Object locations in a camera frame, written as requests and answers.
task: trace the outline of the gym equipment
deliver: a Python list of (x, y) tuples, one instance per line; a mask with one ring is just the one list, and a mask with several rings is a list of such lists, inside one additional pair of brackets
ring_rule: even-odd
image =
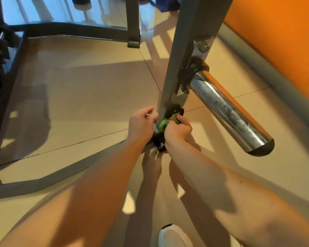
[[(164, 150), (165, 139), (163, 133), (159, 131), (159, 125), (183, 107), (192, 89), (245, 152), (253, 156), (264, 156), (273, 150), (272, 137), (209, 74), (209, 67), (204, 62), (232, 1), (182, 0), (159, 116), (153, 126), (153, 137), (146, 148), (156, 146), (159, 151)], [(0, 28), (5, 28), (6, 34), (12, 33), (7, 31), (24, 32), (21, 41), (27, 37), (68, 34), (126, 41), (129, 47), (139, 47), (138, 0), (126, 0), (126, 8), (127, 29), (55, 22)], [(121, 142), (43, 178), (0, 184), (0, 199), (30, 194), (58, 183), (90, 167), (105, 154), (115, 150), (119, 144)]]

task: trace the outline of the metal frame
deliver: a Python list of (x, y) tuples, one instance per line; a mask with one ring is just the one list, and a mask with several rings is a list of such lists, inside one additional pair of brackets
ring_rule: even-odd
[[(154, 126), (153, 137), (147, 147), (157, 146), (159, 149), (160, 145), (163, 146), (163, 133), (159, 133), (157, 128), (164, 118), (169, 117), (175, 109), (181, 108), (184, 105), (188, 95), (186, 86), (182, 85), (180, 74), (189, 66), (191, 56), (195, 55), (196, 46), (201, 53), (208, 53), (211, 42), (216, 37), (232, 1), (182, 0), (159, 106), (159, 117), (156, 126)], [(104, 28), (102, 26), (94, 27), (67, 23), (18, 25), (10, 26), (10, 28), (14, 31), (24, 30), (27, 36), (56, 35), (61, 34), (63, 31), (64, 34), (73, 36), (128, 41), (129, 47), (139, 47), (138, 0), (126, 0), (126, 8), (127, 30), (117, 27)], [(72, 28), (76, 26), (80, 30), (72, 31)], [(203, 45), (202, 42), (209, 42), (209, 44)], [(25, 195), (54, 185), (98, 162), (103, 155), (116, 149), (119, 144), (95, 153), (43, 178), (0, 184), (0, 198)]]

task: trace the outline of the skin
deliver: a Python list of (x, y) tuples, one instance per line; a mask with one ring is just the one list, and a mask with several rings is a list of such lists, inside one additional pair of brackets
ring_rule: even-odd
[[(31, 213), (0, 247), (100, 246), (124, 203), (127, 184), (158, 114), (143, 108), (128, 138), (78, 181)], [(272, 191), (220, 166), (191, 146), (192, 127), (177, 116), (165, 130), (169, 155), (227, 231), (246, 247), (309, 247), (309, 224)]]

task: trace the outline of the white shoe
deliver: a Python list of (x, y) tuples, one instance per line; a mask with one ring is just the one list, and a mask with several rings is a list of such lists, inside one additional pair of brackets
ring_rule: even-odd
[(159, 247), (193, 247), (188, 235), (177, 225), (162, 228), (158, 237)]

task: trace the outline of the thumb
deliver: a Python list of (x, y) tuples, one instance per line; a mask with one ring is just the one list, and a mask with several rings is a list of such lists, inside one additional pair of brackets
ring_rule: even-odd
[(154, 123), (157, 118), (158, 118), (158, 113), (152, 113), (148, 115), (147, 120), (150, 120), (152, 123)]

